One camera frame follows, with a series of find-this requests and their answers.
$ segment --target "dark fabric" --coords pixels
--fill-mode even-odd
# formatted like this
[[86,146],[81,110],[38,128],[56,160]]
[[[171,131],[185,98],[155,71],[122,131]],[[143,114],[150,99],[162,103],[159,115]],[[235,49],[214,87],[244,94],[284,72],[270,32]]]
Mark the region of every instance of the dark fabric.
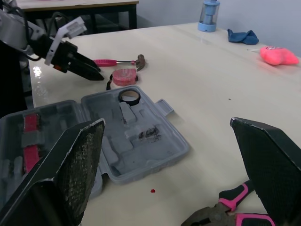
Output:
[[242,42],[246,45],[256,45],[259,42],[259,39],[252,30],[234,33],[231,29],[228,29],[228,38],[229,42]]
[[2,59],[0,61],[0,118],[26,110],[19,63],[19,52],[0,41]]

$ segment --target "pink object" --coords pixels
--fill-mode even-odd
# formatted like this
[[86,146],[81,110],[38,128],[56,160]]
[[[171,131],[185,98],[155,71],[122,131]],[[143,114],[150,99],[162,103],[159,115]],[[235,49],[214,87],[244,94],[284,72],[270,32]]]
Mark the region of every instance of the pink object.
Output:
[[112,67],[112,66],[116,66],[117,63],[131,63],[131,65],[135,65],[136,61],[132,60],[132,61],[117,61],[117,60],[94,60],[94,62],[96,63],[96,65],[98,67]]
[[29,173],[34,165],[40,160],[39,148],[37,145],[32,145],[23,149],[24,164],[26,167],[26,173]]
[[224,205],[228,206],[229,208],[231,208],[231,211],[234,211],[237,207],[237,203],[240,200],[242,200],[249,191],[249,188],[246,184],[242,184],[242,186],[244,187],[243,192],[240,195],[238,195],[235,199],[227,200],[227,199],[220,198],[218,200],[218,202],[221,202],[222,204],[224,204]]
[[39,115],[29,114],[24,117],[24,132],[38,130]]
[[271,226],[275,226],[274,221],[268,215],[264,215],[264,214],[245,214],[245,213],[238,213],[236,215],[236,226],[242,226],[244,219],[268,220],[271,223]]
[[134,68],[113,71],[113,82],[118,86],[128,86],[136,83],[137,72]]
[[98,67],[112,67],[117,65],[117,60],[94,60]]
[[270,65],[296,65],[298,57],[286,48],[267,46],[260,49],[260,56]]

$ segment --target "white wall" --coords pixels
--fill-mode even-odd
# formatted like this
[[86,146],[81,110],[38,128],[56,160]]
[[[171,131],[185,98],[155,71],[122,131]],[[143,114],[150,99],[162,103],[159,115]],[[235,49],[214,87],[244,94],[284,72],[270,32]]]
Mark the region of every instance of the white wall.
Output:
[[[301,1],[220,0],[218,27],[253,30],[261,43],[285,47],[301,56]],[[197,22],[202,0],[140,0],[138,27]]]

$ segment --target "table surface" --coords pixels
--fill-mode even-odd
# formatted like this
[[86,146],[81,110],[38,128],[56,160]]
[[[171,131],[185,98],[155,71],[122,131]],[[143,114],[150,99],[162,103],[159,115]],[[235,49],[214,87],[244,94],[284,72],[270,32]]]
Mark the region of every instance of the table surface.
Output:
[[[175,226],[194,211],[214,206],[218,193],[247,180],[230,127],[231,117],[281,128],[301,146],[301,67],[271,66],[248,46],[228,42],[226,31],[199,32],[197,24],[81,36],[71,40],[91,59],[133,60],[147,66],[137,85],[154,101],[175,110],[168,119],[187,139],[190,153],[176,165],[128,185],[111,181],[88,203],[83,226]],[[35,106],[76,100],[105,91],[116,68],[104,68],[105,81],[88,81],[31,62]],[[265,213],[255,193],[239,212]]]
[[25,12],[138,4],[139,0],[16,0]]

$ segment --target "blue cloth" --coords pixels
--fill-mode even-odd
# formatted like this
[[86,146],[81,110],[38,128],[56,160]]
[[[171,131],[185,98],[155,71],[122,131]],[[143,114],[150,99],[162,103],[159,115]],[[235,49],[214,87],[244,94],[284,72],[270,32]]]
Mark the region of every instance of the blue cloth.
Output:
[[228,38],[229,42],[242,42],[247,45],[256,45],[259,42],[259,39],[252,30],[233,33],[231,29],[228,29]]

